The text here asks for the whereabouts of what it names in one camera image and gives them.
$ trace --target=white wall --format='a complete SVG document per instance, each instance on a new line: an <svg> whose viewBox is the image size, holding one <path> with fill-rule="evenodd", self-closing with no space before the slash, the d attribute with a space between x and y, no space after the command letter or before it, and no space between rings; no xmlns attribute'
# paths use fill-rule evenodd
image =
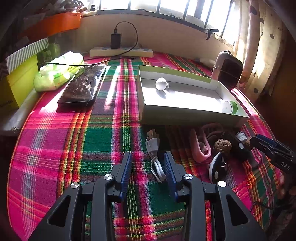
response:
<svg viewBox="0 0 296 241"><path fill-rule="evenodd" d="M116 24L129 21L138 31L139 43L142 47L153 51L170 53L186 58L199 58L215 61L220 51L232 48L194 28L173 21L135 14L105 14L84 17L81 26L68 31L68 39L72 50L86 52L94 47L110 46L110 37ZM121 45L132 46L136 35L134 28L128 23L118 25L122 34Z"/></svg>

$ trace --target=brown sponge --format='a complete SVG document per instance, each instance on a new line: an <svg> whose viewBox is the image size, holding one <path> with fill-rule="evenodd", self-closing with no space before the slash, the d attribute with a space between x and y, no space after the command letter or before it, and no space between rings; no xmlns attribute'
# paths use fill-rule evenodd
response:
<svg viewBox="0 0 296 241"><path fill-rule="evenodd" d="M231 143L228 140L223 140L223 139L219 139L218 141L216 141L215 145L214 145L214 149L217 152L222 151L223 153L225 153L226 155L229 154L230 150L231 150Z"/></svg>

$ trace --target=open cardboard box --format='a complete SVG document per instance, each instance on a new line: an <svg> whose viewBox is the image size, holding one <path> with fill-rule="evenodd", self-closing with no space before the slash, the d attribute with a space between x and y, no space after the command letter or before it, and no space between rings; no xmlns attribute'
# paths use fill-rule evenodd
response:
<svg viewBox="0 0 296 241"><path fill-rule="evenodd" d="M170 84L164 91L155 88L163 77ZM219 81L180 70L139 65L137 77L139 113L142 124L200 125L218 122L241 127L249 118L240 103ZM222 113L222 102L234 101L235 114Z"/></svg>

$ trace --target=cracked phone screen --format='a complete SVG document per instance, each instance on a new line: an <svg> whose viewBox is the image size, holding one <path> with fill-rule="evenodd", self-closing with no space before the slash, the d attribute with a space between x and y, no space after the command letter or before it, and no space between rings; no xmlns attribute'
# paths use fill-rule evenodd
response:
<svg viewBox="0 0 296 241"><path fill-rule="evenodd" d="M58 103L88 102L92 100L105 68L105 65L81 67L65 88Z"/></svg>

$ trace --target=curtain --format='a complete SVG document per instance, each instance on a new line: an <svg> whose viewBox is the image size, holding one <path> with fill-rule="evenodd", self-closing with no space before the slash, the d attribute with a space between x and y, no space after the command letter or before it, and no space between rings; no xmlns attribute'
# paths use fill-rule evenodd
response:
<svg viewBox="0 0 296 241"><path fill-rule="evenodd" d="M255 102L264 87L269 93L284 52L286 29L263 0L236 0L240 12L234 56L243 64L238 88Z"/></svg>

